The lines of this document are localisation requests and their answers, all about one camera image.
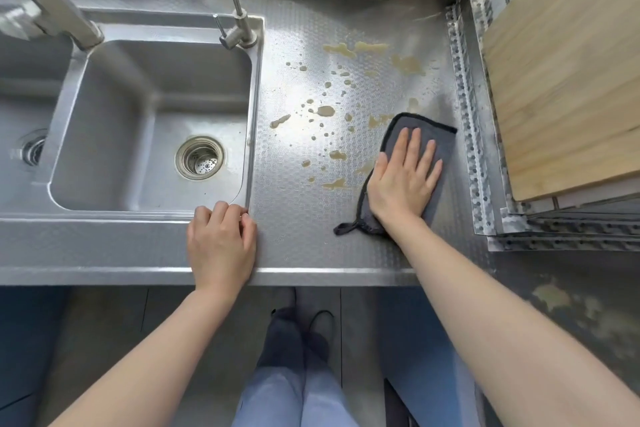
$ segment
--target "textured metal countertop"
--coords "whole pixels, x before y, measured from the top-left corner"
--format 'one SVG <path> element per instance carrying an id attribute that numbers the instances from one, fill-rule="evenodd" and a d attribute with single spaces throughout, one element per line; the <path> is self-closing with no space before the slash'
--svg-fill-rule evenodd
<path id="1" fill-rule="evenodd" d="M 230 0 L 74 1 L 83 8 L 232 10 Z M 243 5 L 250 15 L 264 17 L 266 26 L 253 136 L 250 212 L 259 224 L 259 251 L 252 282 L 414 284 L 395 245 L 359 232 L 335 237 L 332 229 L 355 216 L 385 118 L 408 110 L 414 98 L 412 111 L 460 128 L 445 8 L 436 2 L 363 0 L 243 0 Z M 358 41 L 389 47 L 356 58 L 323 49 L 341 42 L 353 49 Z M 422 74 L 403 73 L 392 64 L 393 55 L 416 58 Z M 317 115 L 320 105 L 332 106 L 335 115 Z M 271 128 L 287 114 L 286 122 Z M 433 228 L 481 267 L 491 268 L 486 237 L 474 234 L 462 132 L 458 139 Z M 333 150 L 345 153 L 346 160 L 331 158 Z M 311 161 L 308 167 L 305 160 Z M 341 178 L 344 188 L 324 186 Z M 0 221 L 0 283 L 189 284 L 185 227 L 186 220 Z"/>

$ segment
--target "cutting board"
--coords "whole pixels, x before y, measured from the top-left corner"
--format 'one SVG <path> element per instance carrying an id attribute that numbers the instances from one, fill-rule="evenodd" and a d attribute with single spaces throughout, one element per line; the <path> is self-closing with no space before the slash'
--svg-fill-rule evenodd
<path id="1" fill-rule="evenodd" d="M 640 171 L 640 0 L 512 0 L 483 42 L 515 199 Z"/>

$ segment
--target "tap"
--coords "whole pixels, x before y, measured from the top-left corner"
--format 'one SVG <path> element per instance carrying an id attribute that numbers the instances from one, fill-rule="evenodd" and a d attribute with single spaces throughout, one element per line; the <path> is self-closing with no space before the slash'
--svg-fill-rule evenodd
<path id="1" fill-rule="evenodd" d="M 218 28 L 220 29 L 220 33 L 222 34 L 220 36 L 220 43 L 226 49 L 233 49 L 236 46 L 250 48 L 258 42 L 258 36 L 255 31 L 249 27 L 249 17 L 246 10 L 244 10 L 240 5 L 240 0 L 234 0 L 234 5 L 236 6 L 236 10 L 233 15 L 236 21 L 236 26 L 229 32 L 225 31 L 224 27 L 222 27 L 218 15 L 216 14 L 213 16 Z"/>
<path id="2" fill-rule="evenodd" d="M 71 0 L 29 0 L 0 14 L 0 30 L 21 39 L 64 32 L 82 50 L 89 50 L 104 40 L 98 26 L 87 19 Z"/>

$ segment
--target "floor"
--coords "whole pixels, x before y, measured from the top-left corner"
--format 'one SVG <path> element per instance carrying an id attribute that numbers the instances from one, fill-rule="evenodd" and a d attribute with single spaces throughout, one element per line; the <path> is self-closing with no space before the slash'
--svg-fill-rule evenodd
<path id="1" fill-rule="evenodd" d="M 74 289 L 37 427 L 44 427 L 159 325 L 189 287 L 78 287 Z M 376 348 L 375 289 L 299 287 L 306 323 L 317 310 L 338 318 L 330 366 L 340 379 L 362 427 L 384 427 L 383 378 Z M 287 304 L 290 291 L 246 287 L 213 338 L 189 384 L 173 427 L 228 426 L 240 393 L 262 349 L 271 310 Z"/>

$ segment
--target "right hand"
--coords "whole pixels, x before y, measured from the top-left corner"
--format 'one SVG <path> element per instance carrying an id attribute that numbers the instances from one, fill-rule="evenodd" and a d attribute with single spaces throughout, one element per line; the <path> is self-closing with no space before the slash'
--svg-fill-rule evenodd
<path id="1" fill-rule="evenodd" d="M 247 210 L 218 201 L 198 206 L 187 227 L 187 252 L 196 290 L 235 301 L 255 263 L 257 225 Z"/>
<path id="2" fill-rule="evenodd" d="M 411 141 L 409 129 L 400 131 L 391 159 L 381 152 L 376 161 L 367 193 L 373 214 L 384 226 L 406 216 L 421 216 L 442 172 L 442 159 L 428 174 L 436 151 L 435 140 L 430 140 L 422 157 L 420 129 L 414 128 Z"/>

